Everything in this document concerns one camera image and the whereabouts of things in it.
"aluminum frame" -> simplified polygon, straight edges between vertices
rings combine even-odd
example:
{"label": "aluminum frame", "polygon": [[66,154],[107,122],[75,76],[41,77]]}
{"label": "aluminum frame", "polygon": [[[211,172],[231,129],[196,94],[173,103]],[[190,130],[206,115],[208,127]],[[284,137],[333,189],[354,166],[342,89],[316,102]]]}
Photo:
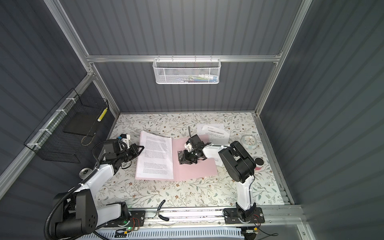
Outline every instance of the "aluminum frame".
{"label": "aluminum frame", "polygon": [[[228,207],[175,207],[162,208],[162,216],[169,217],[165,222],[156,216],[156,208],[135,209],[146,212],[143,228],[181,228],[181,227],[246,227],[253,223],[226,225],[223,209]],[[308,224],[300,205],[261,206],[265,218],[263,225],[305,225]]]}
{"label": "aluminum frame", "polygon": [[[88,73],[57,109],[63,109],[71,101],[71,99],[68,98],[75,97],[77,93],[82,94],[94,78],[95,76],[92,73]],[[42,129],[46,128],[58,114],[59,111],[55,111],[42,126]],[[41,134],[41,131],[37,132],[31,142],[36,141]],[[0,200],[35,155],[35,152],[31,149],[24,147],[11,164],[4,170],[0,176]]]}
{"label": "aluminum frame", "polygon": [[55,18],[57,24],[63,31],[65,37],[71,44],[73,50],[75,51],[77,57],[81,61],[83,67],[88,73],[95,73],[97,79],[95,79],[94,83],[99,90],[99,93],[102,98],[108,100],[108,104],[113,116],[117,117],[120,113],[120,109],[117,106],[115,100],[113,99],[111,93],[109,92],[105,82],[100,76],[96,67],[88,62],[86,56],[88,56],[88,51],[85,48],[83,42],[81,41],[79,35],[77,34],[74,26],[71,23],[71,20],[68,18],[68,15],[65,13],[63,6],[61,5],[59,0],[44,0],[45,5],[47,5],[49,11]]}
{"label": "aluminum frame", "polygon": [[267,80],[267,83],[265,84],[265,87],[263,89],[263,92],[260,96],[259,102],[256,105],[255,112],[257,115],[260,115],[260,113],[263,110],[263,107],[265,105],[265,102],[272,90],[273,85],[276,82],[277,77],[279,76],[279,73],[281,71],[281,68],[287,58],[287,55],[292,47],[293,41],[296,38],[297,33],[299,32],[300,26],[303,23],[304,17],[308,12],[308,9],[312,3],[312,0],[302,0],[299,10],[295,16],[295,19],[291,25],[291,28],[288,32],[287,38],[284,42],[284,45],[281,50],[281,56],[280,61],[276,64],[276,66],[272,69],[272,72]]}
{"label": "aluminum frame", "polygon": [[262,143],[263,143],[263,146],[265,149],[265,153],[266,153],[268,160],[269,160],[269,164],[271,165],[271,169],[275,175],[276,182],[279,185],[279,188],[284,188],[284,190],[287,194],[289,203],[295,204],[293,197],[291,195],[291,192],[289,191],[288,185],[284,179],[283,172],[281,171],[280,165],[277,161],[275,152],[273,151],[271,142],[269,141],[269,138],[266,134],[263,122],[262,122],[260,116],[257,116],[257,115],[254,115],[253,119],[255,121],[257,131],[259,132],[260,138],[262,140]]}
{"label": "aluminum frame", "polygon": [[280,55],[217,55],[217,56],[156,56],[156,55],[89,55],[86,57],[88,62],[92,63],[113,63],[113,62],[132,62],[132,63],[151,63],[154,59],[159,58],[161,61],[218,61],[221,62],[274,62],[277,63],[280,61]]}
{"label": "aluminum frame", "polygon": [[120,114],[169,114],[169,113],[253,113],[252,110],[225,110],[225,111],[174,111],[174,112],[122,112]]}
{"label": "aluminum frame", "polygon": [[297,228],[299,229],[300,236],[303,240],[314,240],[312,229],[309,224],[298,224]]}

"mounting plate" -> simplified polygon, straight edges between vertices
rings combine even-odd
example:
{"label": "mounting plate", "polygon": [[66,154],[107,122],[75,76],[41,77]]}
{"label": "mounting plate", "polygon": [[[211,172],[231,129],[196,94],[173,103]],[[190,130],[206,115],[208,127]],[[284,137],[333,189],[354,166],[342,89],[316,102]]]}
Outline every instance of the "mounting plate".
{"label": "mounting plate", "polygon": [[[243,222],[240,221],[240,219],[238,217],[231,217],[231,215],[237,215],[236,213],[236,208],[227,208],[227,209],[223,209],[223,211],[227,211],[230,216],[225,216],[224,219],[225,219],[225,224],[241,224]],[[250,222],[248,223],[265,223],[265,219],[264,219],[264,214],[263,214],[263,211],[261,208],[257,207],[255,208],[255,211],[253,212],[254,215],[257,215],[257,216],[254,216],[254,218],[252,218],[250,220]]]}
{"label": "mounting plate", "polygon": [[[137,220],[135,219],[135,227],[144,226],[144,218],[145,218],[145,211],[144,210],[141,210],[141,211],[129,210],[129,212],[131,213],[132,216],[129,220],[128,225],[126,225],[125,227],[133,227],[133,219],[132,219],[133,217],[137,218],[139,220],[139,224],[138,224]],[[108,222],[104,227],[119,227],[119,226],[117,223],[111,221],[111,222]]]}

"floral tablecloth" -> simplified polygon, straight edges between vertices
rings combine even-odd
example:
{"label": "floral tablecloth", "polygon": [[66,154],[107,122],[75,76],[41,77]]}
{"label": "floral tablecloth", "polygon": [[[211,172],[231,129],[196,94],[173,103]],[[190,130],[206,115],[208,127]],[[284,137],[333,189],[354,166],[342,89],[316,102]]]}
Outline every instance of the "floral tablecloth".
{"label": "floral tablecloth", "polygon": [[[189,136],[189,126],[192,135],[196,134],[197,123],[224,123],[225,129],[230,131],[229,142],[240,141],[243,135],[256,137],[258,145],[249,151],[250,155],[263,158],[265,163],[255,172],[253,197],[257,205],[284,204],[251,113],[121,114],[111,138],[126,133],[131,136],[129,144],[138,144],[143,130],[159,136],[183,138]],[[125,201],[129,208],[151,208],[166,199],[164,207],[232,206],[236,202],[236,184],[224,166],[217,166],[217,170],[217,176],[180,182],[135,180],[135,159],[131,167],[120,169],[106,182],[95,202],[98,207]]]}

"red wire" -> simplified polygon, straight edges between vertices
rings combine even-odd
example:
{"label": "red wire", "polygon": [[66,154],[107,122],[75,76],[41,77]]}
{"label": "red wire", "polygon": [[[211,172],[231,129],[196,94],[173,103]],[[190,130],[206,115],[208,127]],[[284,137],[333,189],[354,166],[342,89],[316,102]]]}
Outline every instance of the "red wire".
{"label": "red wire", "polygon": [[256,222],[259,224],[259,227],[262,225],[261,223],[259,223],[259,221],[255,218]]}
{"label": "red wire", "polygon": [[135,225],[135,219],[136,219],[136,220],[137,220],[137,223],[138,223],[139,226],[140,226],[140,222],[139,222],[139,220],[138,220],[137,218],[133,217],[132,219],[133,219],[133,225]]}

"wire mesh basket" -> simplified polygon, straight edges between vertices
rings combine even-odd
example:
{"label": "wire mesh basket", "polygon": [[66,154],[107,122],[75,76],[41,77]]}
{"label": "wire mesh basket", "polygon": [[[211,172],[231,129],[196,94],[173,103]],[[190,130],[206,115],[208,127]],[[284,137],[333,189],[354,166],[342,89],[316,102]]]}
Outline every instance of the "wire mesh basket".
{"label": "wire mesh basket", "polygon": [[89,156],[90,146],[108,111],[103,98],[76,95],[38,136],[29,137],[24,145],[47,161],[80,163]]}
{"label": "wire mesh basket", "polygon": [[153,61],[153,70],[158,84],[217,84],[219,83],[221,62]]}

